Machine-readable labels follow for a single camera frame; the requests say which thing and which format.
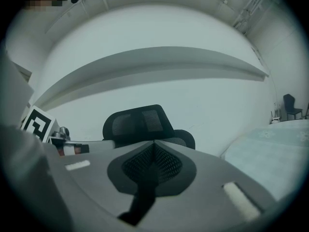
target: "mesh chair back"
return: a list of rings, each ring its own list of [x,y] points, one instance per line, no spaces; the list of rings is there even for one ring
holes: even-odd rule
[[[174,129],[160,105],[117,112],[103,126],[104,140],[118,144],[174,137]]]
[[[284,108],[286,112],[294,110],[295,98],[292,95],[290,94],[284,95],[283,102],[284,102]]]
[[[175,136],[172,138],[161,139],[162,141],[182,145],[191,149],[195,149],[194,137],[187,131],[175,130]]]

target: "chair seat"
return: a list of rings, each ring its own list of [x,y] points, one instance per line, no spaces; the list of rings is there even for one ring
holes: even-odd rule
[[[298,114],[298,113],[301,113],[303,111],[303,109],[300,109],[300,108],[294,108],[293,110],[290,110],[290,111],[286,111],[287,114]]]

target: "black mesh headrest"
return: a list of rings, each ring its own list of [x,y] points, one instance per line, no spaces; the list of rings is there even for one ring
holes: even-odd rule
[[[151,105],[117,112],[103,126],[104,140],[135,143],[174,137],[175,133],[163,108]]]
[[[161,139],[162,141],[182,145],[187,148],[195,149],[195,140],[191,133],[186,130],[175,130],[175,136]]]

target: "white ceiling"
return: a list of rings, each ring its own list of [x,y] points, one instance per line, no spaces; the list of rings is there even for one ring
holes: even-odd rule
[[[255,14],[248,16],[246,10],[243,9],[248,5],[249,1],[250,0],[79,0],[76,4],[66,1],[63,3],[62,7],[58,8],[44,8],[45,11],[41,12],[24,11],[23,15],[20,16],[23,20],[20,21],[19,24],[23,29],[31,31],[34,38],[37,38],[44,47],[50,47],[69,33],[74,27],[99,13],[130,4],[164,2],[188,6],[203,11],[231,26],[235,26],[235,28],[244,33],[250,29],[251,25],[249,21],[256,23],[268,4],[270,4],[270,0],[263,0],[263,3],[255,11]],[[259,0],[252,0],[247,8],[250,10],[258,1]]]

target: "black chair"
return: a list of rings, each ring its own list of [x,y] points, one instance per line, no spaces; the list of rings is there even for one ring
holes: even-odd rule
[[[309,111],[309,103],[308,103],[307,111],[306,111],[306,114],[305,114],[305,119],[307,119],[307,116],[309,116],[308,111]]]
[[[295,98],[292,95],[290,94],[284,95],[283,102],[287,120],[289,120],[289,114],[294,115],[294,119],[296,119],[296,114],[302,113],[303,109],[294,108]]]
[[[194,137],[187,131],[174,130],[160,105],[112,114],[105,121],[102,134],[103,140],[115,142],[115,148],[157,139],[195,149]]]
[[[191,149],[195,149],[195,140],[191,133],[186,130],[175,130],[175,136],[172,138],[161,139],[162,141],[182,145]]]

